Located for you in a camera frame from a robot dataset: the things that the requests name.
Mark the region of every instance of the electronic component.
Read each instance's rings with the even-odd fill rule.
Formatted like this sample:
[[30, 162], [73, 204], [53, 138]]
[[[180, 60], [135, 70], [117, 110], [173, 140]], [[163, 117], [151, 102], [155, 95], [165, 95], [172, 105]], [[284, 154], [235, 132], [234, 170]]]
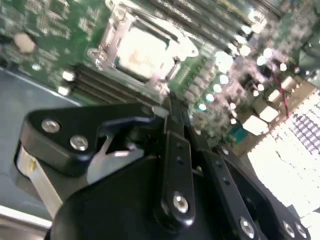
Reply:
[[221, 93], [222, 92], [222, 88], [221, 88], [221, 86], [219, 84], [215, 84], [215, 85], [213, 85], [213, 91], [215, 93]]
[[259, 117], [247, 112], [239, 118], [243, 128], [248, 132], [258, 136], [269, 131], [268, 124]]
[[68, 82], [72, 82], [76, 78], [76, 74], [73, 71], [64, 70], [62, 73], [62, 78]]
[[278, 89], [273, 90], [272, 93], [270, 93], [270, 95], [268, 96], [268, 101], [269, 102], [274, 102], [279, 96], [280, 96], [280, 92]]
[[[261, 0], [105, 0], [90, 2], [86, 12], [77, 0], [25, 2], [18, 9], [1, 2], [4, 67], [18, 64], [55, 89], [68, 82], [84, 104], [160, 105], [173, 92], [194, 118], [200, 114], [198, 128], [214, 141], [231, 124], [224, 107], [235, 104], [240, 115], [275, 90], [275, 74], [289, 92], [296, 83], [285, 87], [284, 79], [294, 71], [317, 82], [309, 78], [320, 56], [319, 33], [311, 36], [318, 17], [308, 1], [288, 9]], [[86, 70], [79, 74], [78, 66]], [[275, 101], [272, 94], [268, 100]]]
[[261, 97], [257, 98], [252, 106], [259, 117], [268, 123], [279, 115], [279, 112], [268, 105]]
[[116, 68], [153, 87], [172, 79], [178, 65], [199, 51], [174, 25], [117, 5], [99, 49], [88, 55], [102, 71]]
[[281, 87], [283, 89], [288, 89], [293, 85], [296, 85], [296, 81], [292, 78], [292, 76], [287, 76], [281, 83]]
[[205, 96], [205, 99], [208, 101], [208, 102], [213, 102], [215, 100], [215, 97], [211, 94], [211, 93], [208, 93], [206, 96]]
[[36, 49], [36, 43], [25, 32], [18, 32], [13, 36], [13, 42], [22, 54], [31, 54]]

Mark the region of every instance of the red wire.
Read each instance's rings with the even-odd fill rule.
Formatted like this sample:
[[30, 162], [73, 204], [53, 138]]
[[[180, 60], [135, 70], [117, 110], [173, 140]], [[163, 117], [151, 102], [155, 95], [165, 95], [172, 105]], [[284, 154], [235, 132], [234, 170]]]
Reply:
[[286, 98], [286, 95], [285, 95], [285, 91], [282, 88], [281, 83], [279, 82], [277, 74], [274, 74], [274, 79], [275, 79], [276, 83], [279, 84], [279, 86], [280, 86], [280, 92], [281, 92], [281, 95], [282, 95], [282, 98], [283, 98], [283, 104], [284, 104], [286, 119], [289, 119], [289, 111], [288, 111], [288, 104], [287, 104], [287, 98]]

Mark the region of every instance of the bolt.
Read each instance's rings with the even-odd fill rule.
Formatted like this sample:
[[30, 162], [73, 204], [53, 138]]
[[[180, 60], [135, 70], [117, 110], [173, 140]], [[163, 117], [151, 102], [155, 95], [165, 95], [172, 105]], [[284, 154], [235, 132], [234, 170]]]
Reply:
[[252, 227], [251, 223], [248, 222], [244, 217], [240, 218], [240, 227], [242, 231], [251, 239], [255, 237], [255, 230]]
[[290, 235], [290, 237], [294, 238], [295, 237], [295, 232], [292, 229], [292, 227], [286, 223], [285, 221], [282, 222], [284, 226], [284, 230]]
[[229, 151], [227, 149], [225, 149], [224, 147], [221, 147], [221, 149], [225, 155], [229, 155]]
[[176, 193], [173, 196], [173, 205], [178, 209], [179, 212], [185, 214], [189, 209], [188, 201], [181, 196], [179, 193]]
[[41, 127], [44, 131], [50, 134], [55, 134], [59, 132], [60, 130], [60, 125], [57, 121], [52, 120], [52, 119], [45, 119], [41, 123]]
[[300, 224], [298, 224], [298, 223], [295, 223], [295, 226], [296, 226], [296, 229], [298, 230], [298, 232], [300, 233], [300, 235], [306, 239], [307, 238], [307, 233], [302, 228], [302, 226]]
[[79, 151], [85, 151], [89, 146], [88, 140], [84, 136], [80, 136], [80, 135], [74, 135], [73, 137], [71, 137], [70, 145], [75, 150], [79, 150]]

